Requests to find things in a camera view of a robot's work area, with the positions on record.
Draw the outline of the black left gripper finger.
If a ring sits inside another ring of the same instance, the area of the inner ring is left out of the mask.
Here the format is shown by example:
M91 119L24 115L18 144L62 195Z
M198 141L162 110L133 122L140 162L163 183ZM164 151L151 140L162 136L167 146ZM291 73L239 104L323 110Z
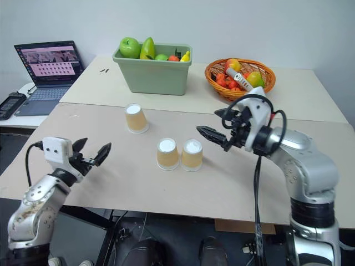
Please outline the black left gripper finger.
M93 158L93 165L100 166L108 157L110 150L111 150L111 142L102 146L101 149L98 151L97 155Z
M79 139L72 144L73 153L80 153L87 142L87 138Z

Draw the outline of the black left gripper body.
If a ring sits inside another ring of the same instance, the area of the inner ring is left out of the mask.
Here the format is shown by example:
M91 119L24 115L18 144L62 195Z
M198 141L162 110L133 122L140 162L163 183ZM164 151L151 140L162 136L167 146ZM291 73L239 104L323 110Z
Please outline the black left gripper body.
M96 161L92 158L84 158L80 152L73 152L73 155L69 158L69 163L77 171L79 171L83 176L96 165Z

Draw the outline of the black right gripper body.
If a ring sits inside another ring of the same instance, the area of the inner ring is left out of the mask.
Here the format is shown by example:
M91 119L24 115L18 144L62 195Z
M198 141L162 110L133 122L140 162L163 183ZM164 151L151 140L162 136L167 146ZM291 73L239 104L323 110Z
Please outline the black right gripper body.
M246 141L246 138L250 131L251 111L248 107L239 111L238 115L233 119L222 118L222 125L225 129L231 130L231 138L229 141L232 142L232 146L241 148L243 146L242 142ZM224 151L229 151L231 147L223 147Z

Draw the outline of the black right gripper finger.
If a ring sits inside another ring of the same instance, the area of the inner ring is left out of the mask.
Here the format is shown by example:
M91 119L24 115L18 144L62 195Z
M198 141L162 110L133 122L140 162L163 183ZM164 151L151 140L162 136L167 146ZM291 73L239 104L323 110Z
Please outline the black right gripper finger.
M224 119L233 119L234 117L236 117L238 115L238 113L239 113L238 110L234 110L234 109L228 110L227 108L218 109L218 110L214 111L215 115L217 115L220 118L224 118Z
M231 147L232 142L227 139L227 137L216 131L215 129L208 126L197 126L197 131L202 135L205 139L218 144L221 147Z

